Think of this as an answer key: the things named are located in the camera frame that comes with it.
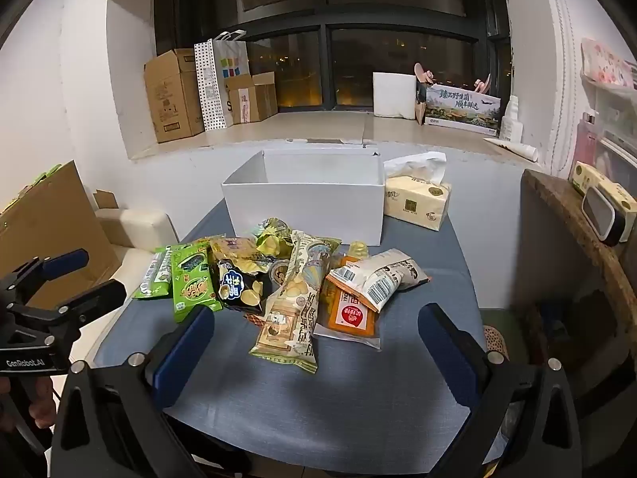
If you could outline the person's left hand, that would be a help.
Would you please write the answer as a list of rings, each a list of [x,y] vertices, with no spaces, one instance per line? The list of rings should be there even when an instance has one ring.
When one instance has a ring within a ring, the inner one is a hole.
[[[1,396],[9,394],[11,383],[8,378],[0,379]],[[48,428],[55,424],[56,406],[53,399],[53,382],[49,376],[39,376],[35,380],[35,399],[32,399],[29,414],[39,428]],[[1,413],[1,432],[11,432],[14,422],[9,414]]]

